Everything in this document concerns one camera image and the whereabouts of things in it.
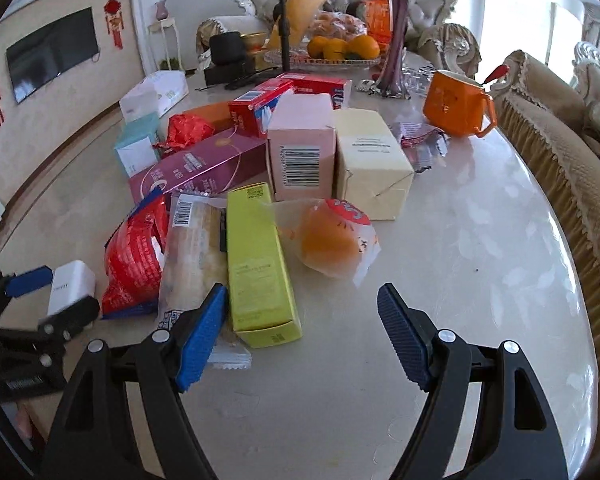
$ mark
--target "light blue box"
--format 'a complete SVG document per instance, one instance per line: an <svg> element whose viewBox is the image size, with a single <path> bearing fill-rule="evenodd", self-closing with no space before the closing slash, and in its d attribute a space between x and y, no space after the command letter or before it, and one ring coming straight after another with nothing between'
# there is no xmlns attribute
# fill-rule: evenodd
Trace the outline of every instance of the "light blue box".
<svg viewBox="0 0 600 480"><path fill-rule="evenodd" d="M158 114L154 112L122 127L114 150L128 176L134 176L160 160L160 152L153 148L158 142L159 124Z"/></svg>

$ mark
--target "pink vase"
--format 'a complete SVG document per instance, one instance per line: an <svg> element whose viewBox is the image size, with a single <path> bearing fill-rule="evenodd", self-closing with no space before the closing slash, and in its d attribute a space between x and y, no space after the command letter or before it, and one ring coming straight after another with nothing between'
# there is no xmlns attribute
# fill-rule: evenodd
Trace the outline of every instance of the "pink vase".
<svg viewBox="0 0 600 480"><path fill-rule="evenodd" d="M407 28L408 4L408 0L392 0L394 34L376 85L382 97L407 98L409 96L402 78L402 51L404 49L404 33Z"/></svg>
<svg viewBox="0 0 600 480"><path fill-rule="evenodd" d="M167 0L160 0L155 4L155 19L158 21L166 20L169 17L169 11L164 5L166 2Z"/></svg>

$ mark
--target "side table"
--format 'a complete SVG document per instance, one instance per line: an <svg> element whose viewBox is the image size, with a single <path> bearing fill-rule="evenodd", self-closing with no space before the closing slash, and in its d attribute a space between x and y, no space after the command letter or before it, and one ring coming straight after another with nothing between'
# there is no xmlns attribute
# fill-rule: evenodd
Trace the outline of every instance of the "side table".
<svg viewBox="0 0 600 480"><path fill-rule="evenodd" d="M173 28L173 31L175 33L176 36L176 48L178 50L178 67L177 69L174 69L171 67L171 57L169 56L169 47L167 45L167 36L164 33L164 29L165 28ZM167 67L169 67L169 70L184 70L184 67L182 65L182 56L180 54L180 35L178 34L178 27L176 27L176 19L175 18L165 18L164 20L160 20L159 22L155 22L152 23L151 25L149 25L148 27L149 32L152 34L156 34L156 33L160 33L162 36L162 47L164 48L164 56L167 62ZM160 70L160 63L157 60L157 57L155 56L155 51L152 47L152 54L154 54L154 61L155 61L155 65L157 67L158 70Z"/></svg>

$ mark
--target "red snack bag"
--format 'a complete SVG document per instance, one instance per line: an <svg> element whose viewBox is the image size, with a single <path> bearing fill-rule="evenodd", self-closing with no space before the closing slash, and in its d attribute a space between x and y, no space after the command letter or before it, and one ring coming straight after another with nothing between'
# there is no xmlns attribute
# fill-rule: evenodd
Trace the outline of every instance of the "red snack bag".
<svg viewBox="0 0 600 480"><path fill-rule="evenodd" d="M211 137L216 129L202 117L194 114L177 114L169 118L167 140L154 144L155 148L165 148L165 155L179 152L196 142Z"/></svg>
<svg viewBox="0 0 600 480"><path fill-rule="evenodd" d="M104 317L158 297L169 214L164 195L151 199L122 222L106 245L109 286L102 298Z"/></svg>

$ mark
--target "orange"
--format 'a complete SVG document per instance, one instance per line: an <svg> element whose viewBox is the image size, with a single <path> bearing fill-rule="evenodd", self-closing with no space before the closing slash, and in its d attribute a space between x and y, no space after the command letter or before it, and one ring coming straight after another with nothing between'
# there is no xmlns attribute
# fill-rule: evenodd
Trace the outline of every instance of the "orange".
<svg viewBox="0 0 600 480"><path fill-rule="evenodd" d="M347 51L358 54L362 59L375 59L380 56L380 46L371 36L361 34L347 43Z"/></svg>
<svg viewBox="0 0 600 480"><path fill-rule="evenodd" d="M324 50L324 46L329 41L329 38L325 38L324 36L314 36L309 44L306 46L306 51L309 54L309 57L313 57L314 59L321 59Z"/></svg>
<svg viewBox="0 0 600 480"><path fill-rule="evenodd" d="M347 55L347 42L338 38L331 38L324 45L324 59L330 61L343 60Z"/></svg>

